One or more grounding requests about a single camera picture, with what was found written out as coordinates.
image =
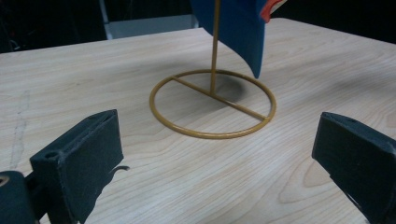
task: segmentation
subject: orange trim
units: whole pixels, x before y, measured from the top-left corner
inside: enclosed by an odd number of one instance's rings
[[[271,9],[274,5],[281,2],[282,0],[268,0],[265,6],[262,8],[262,12],[260,15],[265,20],[265,23],[268,23],[271,20]]]

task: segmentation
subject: wood grain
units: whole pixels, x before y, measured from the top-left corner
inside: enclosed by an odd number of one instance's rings
[[[149,110],[160,80],[210,67],[211,36],[202,29],[0,54],[0,170],[27,175],[41,148],[85,117],[118,109],[121,164],[131,170],[116,174],[87,223],[364,223],[310,154],[322,111],[396,138],[395,52],[384,42],[271,20],[260,81],[276,96],[276,116],[231,140],[174,133]],[[223,45],[218,67],[252,76]],[[205,86],[205,77],[190,79]],[[256,88],[229,77],[218,83],[238,103],[268,109]],[[201,131],[256,122],[173,83],[157,102],[177,124]]]

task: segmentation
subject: black clamp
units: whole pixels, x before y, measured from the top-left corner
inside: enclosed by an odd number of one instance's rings
[[[0,223],[84,223],[123,159],[117,110],[85,118],[30,162],[33,172],[0,173]]]

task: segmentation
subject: circular metal base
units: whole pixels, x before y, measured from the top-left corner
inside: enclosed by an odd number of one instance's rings
[[[257,87],[259,87],[268,96],[268,99],[270,100],[270,104],[271,104],[271,109],[267,116],[260,116],[259,114],[256,114],[255,112],[251,112],[251,111],[250,111],[251,113],[248,113],[249,115],[251,115],[255,118],[257,118],[257,117],[261,118],[262,121],[260,123],[258,123],[257,125],[255,125],[251,128],[242,130],[242,131],[234,132],[234,133],[202,133],[202,132],[197,132],[195,130],[190,130],[187,128],[180,127],[180,126],[176,125],[175,123],[169,121],[168,119],[164,118],[160,114],[160,112],[158,112],[158,110],[155,106],[155,95],[157,94],[158,90],[162,86],[164,86],[166,83],[168,83],[169,81],[172,81],[172,80],[175,80],[175,81],[178,81],[184,85],[187,85],[187,86],[189,86],[197,91],[200,91],[201,93],[206,94],[207,96],[212,97],[216,100],[220,100],[224,104],[232,106],[235,109],[239,109],[242,112],[246,112],[245,108],[240,105],[228,102],[228,101],[222,99],[221,97],[218,97],[216,94],[211,93],[209,91],[201,90],[199,88],[194,88],[194,86],[189,85],[187,82],[179,79],[180,77],[184,77],[184,76],[188,76],[188,75],[207,74],[207,73],[211,73],[211,72],[212,71],[210,69],[185,72],[185,73],[181,73],[181,74],[178,74],[175,76],[168,77],[168,78],[162,80],[160,83],[158,83],[154,87],[154,89],[151,91],[151,95],[149,97],[149,106],[151,108],[152,113],[157,118],[157,120],[159,122],[161,122],[163,125],[165,125],[166,127],[170,128],[178,133],[183,133],[183,134],[186,134],[186,135],[189,135],[192,137],[206,138],[206,139],[229,139],[229,138],[241,137],[241,136],[245,136],[250,133],[254,133],[254,132],[258,131],[259,129],[261,129],[262,127],[264,127],[274,117],[275,112],[276,112],[276,99],[275,99],[275,96],[271,93],[271,91],[268,88],[266,88],[258,80],[254,79],[252,77],[248,77],[245,75],[241,75],[241,74],[238,74],[235,72],[230,72],[230,71],[225,71],[225,70],[216,70],[216,74],[222,74],[222,75],[242,78],[242,79],[256,85]]]

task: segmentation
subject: blue fabric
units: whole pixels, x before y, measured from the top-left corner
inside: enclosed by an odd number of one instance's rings
[[[238,53],[249,65],[254,77],[260,76],[265,22],[260,12],[267,0],[222,0],[219,41]],[[215,0],[191,0],[200,24],[213,35]]]

